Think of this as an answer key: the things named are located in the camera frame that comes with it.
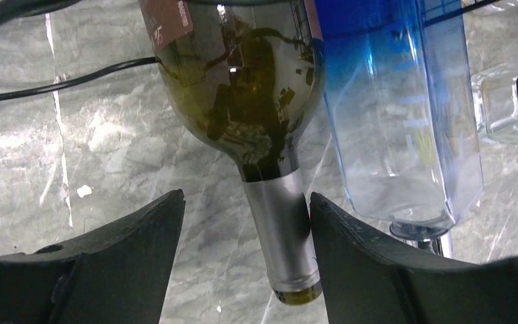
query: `white speck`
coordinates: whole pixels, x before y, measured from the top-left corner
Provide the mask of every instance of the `white speck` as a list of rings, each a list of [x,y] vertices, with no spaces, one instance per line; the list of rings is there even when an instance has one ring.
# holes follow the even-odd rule
[[[89,194],[92,194],[92,188],[87,185],[84,185],[84,186],[76,189],[76,194],[78,194],[78,196],[80,198],[84,198],[84,197],[88,196]]]

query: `blue glass bottle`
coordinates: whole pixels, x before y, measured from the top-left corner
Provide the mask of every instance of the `blue glass bottle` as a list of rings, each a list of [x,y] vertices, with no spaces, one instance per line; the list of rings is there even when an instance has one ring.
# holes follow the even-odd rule
[[[394,235],[444,234],[483,188],[459,0],[318,0],[347,195]]]

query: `red label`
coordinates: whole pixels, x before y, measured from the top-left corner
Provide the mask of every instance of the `red label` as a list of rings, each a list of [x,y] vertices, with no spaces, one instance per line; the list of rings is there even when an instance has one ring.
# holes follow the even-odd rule
[[[194,29],[186,1],[138,0],[154,53]]]
[[[314,0],[305,0],[305,8],[307,9],[307,18],[309,19],[309,27],[311,28],[312,38],[322,40],[322,31],[320,30],[320,24],[318,22],[318,14],[316,13]]]

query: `black cable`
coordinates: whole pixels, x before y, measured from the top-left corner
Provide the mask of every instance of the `black cable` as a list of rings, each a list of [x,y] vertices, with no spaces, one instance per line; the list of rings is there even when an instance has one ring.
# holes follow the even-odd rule
[[[70,7],[71,5],[75,5],[75,4],[79,3],[80,1],[81,0],[65,0],[65,1],[54,2],[53,4],[48,4],[46,7],[41,7],[34,12],[26,13],[20,17],[24,18],[24,17],[34,17],[34,16],[40,16],[40,15],[44,15],[44,14],[50,14],[55,11],[66,9],[66,8]]]
[[[78,86],[83,83],[96,80],[98,78],[102,78],[103,76],[107,76],[108,74],[112,74],[114,72],[135,68],[137,66],[148,65],[157,63],[156,57],[145,57],[143,59],[133,59],[130,61],[110,65],[109,67],[105,67],[99,71],[96,71],[91,74],[87,74],[85,76],[81,76],[76,79],[66,80],[60,83],[51,84],[48,86],[39,86],[38,88],[32,88],[27,90],[20,90],[15,92],[5,92],[0,93],[0,101],[12,100],[24,97],[30,97],[34,95],[41,95],[43,93],[63,90],[66,88],[70,88],[72,86]]]
[[[20,17],[64,9],[80,0],[0,0],[0,25]]]
[[[437,24],[439,22],[443,22],[444,20],[449,20],[449,19],[452,19],[452,18],[456,18],[456,17],[461,16],[461,15],[467,13],[467,12],[479,9],[479,8],[484,7],[486,5],[491,5],[492,3],[495,3],[497,1],[500,1],[500,0],[481,0],[481,1],[477,1],[475,3],[472,3],[471,5],[465,6],[463,9],[454,10],[454,11],[451,11],[449,13],[440,15],[440,16],[435,17],[435,18],[432,18],[432,19],[426,21],[425,26],[431,26],[433,24]]]

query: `wine bottle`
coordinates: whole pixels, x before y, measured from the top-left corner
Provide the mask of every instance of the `wine bottle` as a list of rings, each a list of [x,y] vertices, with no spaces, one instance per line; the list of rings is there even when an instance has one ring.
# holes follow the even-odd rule
[[[326,78],[314,5],[140,5],[174,112],[239,168],[277,298],[314,300],[321,286],[297,158]]]
[[[480,138],[518,144],[518,7],[474,19],[467,37]]]

